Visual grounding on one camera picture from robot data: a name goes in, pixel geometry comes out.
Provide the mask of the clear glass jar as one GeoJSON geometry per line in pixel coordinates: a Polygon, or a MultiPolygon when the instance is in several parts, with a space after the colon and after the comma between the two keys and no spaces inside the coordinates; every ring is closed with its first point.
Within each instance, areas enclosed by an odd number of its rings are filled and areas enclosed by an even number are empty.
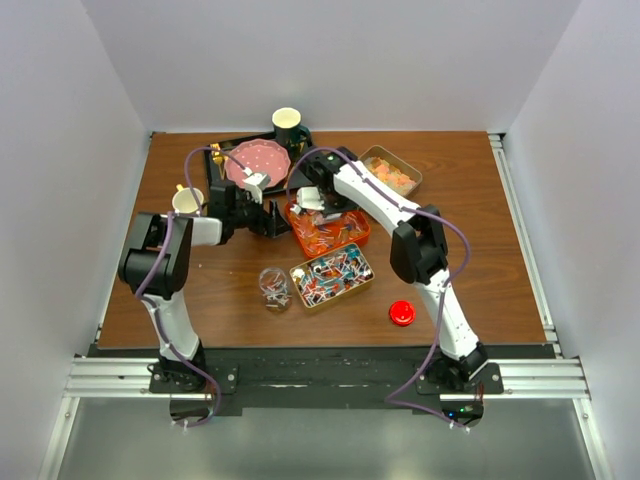
{"type": "Polygon", "coordinates": [[[283,312],[289,308],[291,304],[289,281],[282,269],[276,267],[265,268],[259,275],[258,285],[267,309],[283,312]]]}

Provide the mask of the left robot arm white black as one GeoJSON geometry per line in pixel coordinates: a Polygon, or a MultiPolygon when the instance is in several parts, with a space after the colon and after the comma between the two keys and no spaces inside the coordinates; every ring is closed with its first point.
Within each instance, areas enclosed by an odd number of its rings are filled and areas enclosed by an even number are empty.
{"type": "Polygon", "coordinates": [[[268,206],[230,180],[209,186],[206,213],[178,208],[161,215],[136,215],[118,265],[118,277],[146,308],[159,340],[152,373],[184,392],[214,385],[204,347],[184,298],[191,249],[224,245],[235,231],[276,238],[291,230],[278,204],[268,206]]]}

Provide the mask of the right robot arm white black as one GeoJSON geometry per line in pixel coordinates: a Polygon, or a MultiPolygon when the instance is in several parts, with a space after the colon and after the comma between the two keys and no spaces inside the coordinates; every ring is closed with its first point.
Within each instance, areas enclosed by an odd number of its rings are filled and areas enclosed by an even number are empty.
{"type": "Polygon", "coordinates": [[[386,186],[345,148],[311,148],[294,168],[318,189],[324,213],[359,207],[390,235],[391,268],[416,288],[436,327],[433,346],[412,379],[432,366],[440,382],[469,392],[480,382],[488,354],[453,288],[471,257],[466,236],[436,207],[421,207],[386,186]]]}

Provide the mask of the orange box of lollipops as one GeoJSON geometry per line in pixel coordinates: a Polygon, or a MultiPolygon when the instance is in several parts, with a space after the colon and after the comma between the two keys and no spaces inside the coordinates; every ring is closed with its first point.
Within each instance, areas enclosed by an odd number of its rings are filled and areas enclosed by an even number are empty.
{"type": "Polygon", "coordinates": [[[288,202],[285,219],[308,258],[315,258],[349,243],[364,246],[371,228],[360,210],[324,216],[316,210],[303,209],[288,202]]]}

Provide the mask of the gold tin of candies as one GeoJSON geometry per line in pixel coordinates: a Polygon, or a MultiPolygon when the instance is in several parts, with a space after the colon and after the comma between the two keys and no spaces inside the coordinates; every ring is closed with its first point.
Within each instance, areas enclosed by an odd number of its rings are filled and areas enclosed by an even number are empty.
{"type": "Polygon", "coordinates": [[[367,288],[375,273],[360,247],[349,243],[292,267],[289,276],[307,311],[367,288]]]}

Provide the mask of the gold tin of gummies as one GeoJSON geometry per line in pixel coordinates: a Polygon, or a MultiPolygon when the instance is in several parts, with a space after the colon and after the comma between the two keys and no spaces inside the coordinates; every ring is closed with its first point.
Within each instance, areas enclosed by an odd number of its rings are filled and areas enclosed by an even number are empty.
{"type": "Polygon", "coordinates": [[[378,180],[405,198],[423,181],[423,175],[416,168],[380,145],[367,149],[359,160],[378,180]]]}

